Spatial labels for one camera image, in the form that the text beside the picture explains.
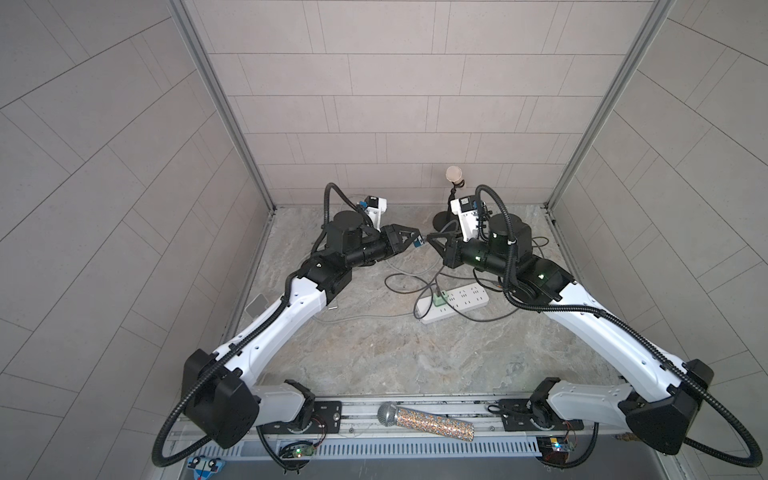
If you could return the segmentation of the green charger plug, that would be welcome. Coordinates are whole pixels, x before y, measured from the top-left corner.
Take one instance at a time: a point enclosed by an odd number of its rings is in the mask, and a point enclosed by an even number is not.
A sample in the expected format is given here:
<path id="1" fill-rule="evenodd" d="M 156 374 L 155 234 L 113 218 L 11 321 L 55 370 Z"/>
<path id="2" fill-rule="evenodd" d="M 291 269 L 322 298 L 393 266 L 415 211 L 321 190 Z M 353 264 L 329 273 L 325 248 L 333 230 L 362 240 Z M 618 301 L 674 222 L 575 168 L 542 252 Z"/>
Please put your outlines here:
<path id="1" fill-rule="evenodd" d="M 435 292 L 432 295 L 432 305 L 434 307 L 441 307 L 450 301 L 450 294 L 447 291 Z"/>

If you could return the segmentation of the white power strip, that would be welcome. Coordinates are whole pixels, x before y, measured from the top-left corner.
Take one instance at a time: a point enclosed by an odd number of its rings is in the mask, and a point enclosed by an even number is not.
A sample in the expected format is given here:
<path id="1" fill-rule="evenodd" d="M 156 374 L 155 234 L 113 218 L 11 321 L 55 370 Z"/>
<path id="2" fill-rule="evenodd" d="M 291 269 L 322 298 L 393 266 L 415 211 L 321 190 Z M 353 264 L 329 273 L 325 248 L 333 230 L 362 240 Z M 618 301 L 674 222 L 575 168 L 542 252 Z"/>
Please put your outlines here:
<path id="1" fill-rule="evenodd" d="M 487 291 L 478 283 L 471 283 L 447 291 L 450 301 L 441 306 L 432 305 L 432 295 L 424 297 L 416 303 L 415 317 L 423 324 L 430 324 L 452 316 L 467 314 L 471 310 L 485 307 L 489 303 Z"/>

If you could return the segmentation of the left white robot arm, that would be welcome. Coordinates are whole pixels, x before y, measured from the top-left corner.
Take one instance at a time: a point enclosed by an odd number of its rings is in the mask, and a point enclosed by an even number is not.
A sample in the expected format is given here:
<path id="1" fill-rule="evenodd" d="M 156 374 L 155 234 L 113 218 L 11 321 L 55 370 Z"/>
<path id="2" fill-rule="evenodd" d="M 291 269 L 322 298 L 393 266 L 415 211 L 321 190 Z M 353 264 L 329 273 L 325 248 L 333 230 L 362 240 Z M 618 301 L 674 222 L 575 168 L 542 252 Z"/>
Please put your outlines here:
<path id="1" fill-rule="evenodd" d="M 254 427 L 275 422 L 304 428 L 314 394 L 286 380 L 261 386 L 265 366 L 308 320 L 351 282 L 358 267 L 373 266 L 421 244 L 418 229 L 384 225 L 334 183 L 323 193 L 323 221 L 308 257 L 285 279 L 279 299 L 211 353 L 196 350 L 183 368 L 182 391 L 154 441 L 152 463 L 178 463 L 210 442 L 237 444 Z"/>

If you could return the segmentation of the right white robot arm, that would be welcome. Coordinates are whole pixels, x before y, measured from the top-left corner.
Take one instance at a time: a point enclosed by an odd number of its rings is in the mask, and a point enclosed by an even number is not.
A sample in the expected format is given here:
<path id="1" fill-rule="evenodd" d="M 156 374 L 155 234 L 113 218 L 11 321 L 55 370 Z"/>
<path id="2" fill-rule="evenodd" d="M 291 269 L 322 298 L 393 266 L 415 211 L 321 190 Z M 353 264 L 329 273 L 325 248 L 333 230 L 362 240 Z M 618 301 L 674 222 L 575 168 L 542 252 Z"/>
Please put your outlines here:
<path id="1" fill-rule="evenodd" d="M 447 215 L 456 229 L 427 240 L 444 266 L 469 266 L 496 276 L 499 290 L 515 308 L 544 314 L 589 345 L 621 375 L 614 386 L 581 385 L 549 377 L 534 391 L 529 409 L 536 426 L 554 420 L 582 420 L 623 427 L 652 449 L 676 455 L 687 445 L 725 463 L 757 468 L 760 446 L 709 385 L 712 369 L 682 360 L 642 336 L 604 308 L 574 276 L 533 251 L 529 225 L 511 214 L 489 186 L 470 196 L 450 195 Z M 689 437 L 702 405 L 712 408 L 741 438 L 744 457 L 719 451 Z"/>

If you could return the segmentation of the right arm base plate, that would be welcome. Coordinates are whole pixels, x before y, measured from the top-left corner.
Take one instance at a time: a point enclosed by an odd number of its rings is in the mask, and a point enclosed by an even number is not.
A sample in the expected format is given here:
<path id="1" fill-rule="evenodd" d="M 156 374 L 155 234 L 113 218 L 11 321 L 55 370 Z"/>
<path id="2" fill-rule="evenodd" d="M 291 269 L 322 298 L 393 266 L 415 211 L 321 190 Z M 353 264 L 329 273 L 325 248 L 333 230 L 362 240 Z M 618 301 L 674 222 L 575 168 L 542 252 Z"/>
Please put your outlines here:
<path id="1" fill-rule="evenodd" d="M 500 399 L 486 410 L 501 419 L 505 432 L 536 432 L 584 429 L 582 420 L 563 420 L 545 402 L 530 399 Z"/>

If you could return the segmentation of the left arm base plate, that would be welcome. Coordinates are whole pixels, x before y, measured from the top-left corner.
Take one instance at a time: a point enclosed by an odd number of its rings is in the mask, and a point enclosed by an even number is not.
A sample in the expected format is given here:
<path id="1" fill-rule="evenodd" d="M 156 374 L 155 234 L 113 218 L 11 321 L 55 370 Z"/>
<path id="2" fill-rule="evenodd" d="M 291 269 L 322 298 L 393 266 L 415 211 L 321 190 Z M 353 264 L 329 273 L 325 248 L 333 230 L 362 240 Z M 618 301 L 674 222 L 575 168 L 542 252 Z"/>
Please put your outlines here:
<path id="1" fill-rule="evenodd" d="M 306 426 L 301 427 L 298 423 L 273 422 L 260 426 L 260 429 L 268 435 L 338 434 L 342 409 L 341 401 L 316 400 Z"/>

